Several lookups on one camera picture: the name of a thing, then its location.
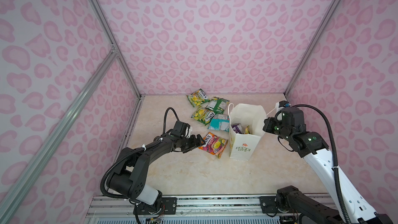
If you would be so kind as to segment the white paper bag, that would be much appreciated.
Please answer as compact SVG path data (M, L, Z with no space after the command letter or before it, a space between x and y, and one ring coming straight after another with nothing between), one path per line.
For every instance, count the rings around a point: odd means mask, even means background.
M268 117L261 105L239 103L228 108L230 158L248 161L265 132L264 120Z

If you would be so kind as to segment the purple Fox's berries bag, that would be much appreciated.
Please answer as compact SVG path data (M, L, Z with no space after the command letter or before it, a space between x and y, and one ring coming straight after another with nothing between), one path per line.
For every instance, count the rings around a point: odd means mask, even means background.
M231 125L232 130L237 134L244 134L244 128L240 123Z

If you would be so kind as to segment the orange Fox's fruit bag top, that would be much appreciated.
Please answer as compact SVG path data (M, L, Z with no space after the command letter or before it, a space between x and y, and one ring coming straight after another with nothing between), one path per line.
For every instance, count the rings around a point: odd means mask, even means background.
M251 134L250 126L247 126L244 130L244 134Z

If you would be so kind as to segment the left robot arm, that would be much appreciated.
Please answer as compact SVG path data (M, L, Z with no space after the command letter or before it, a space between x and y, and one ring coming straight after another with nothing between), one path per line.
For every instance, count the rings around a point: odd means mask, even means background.
M205 144L198 135L190 137L163 134L147 146L122 150L117 161L105 172L100 182L102 195L128 200L150 213L163 210L162 193L146 184L149 166L161 156L177 149L187 153Z

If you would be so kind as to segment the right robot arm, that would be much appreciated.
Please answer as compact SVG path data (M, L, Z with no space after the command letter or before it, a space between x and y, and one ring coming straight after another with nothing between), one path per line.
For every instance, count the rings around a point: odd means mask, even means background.
M303 107L317 112L325 122L330 143L317 132L306 128ZM296 211L300 217L306 216L316 224L390 224L386 214L380 214L357 191L339 166L333 131L326 115L310 105L285 106L273 117L264 120L263 131L274 134L279 140L289 143L290 150L296 152L314 170L336 208L327 207L303 194L294 186L277 191L275 208L279 212Z

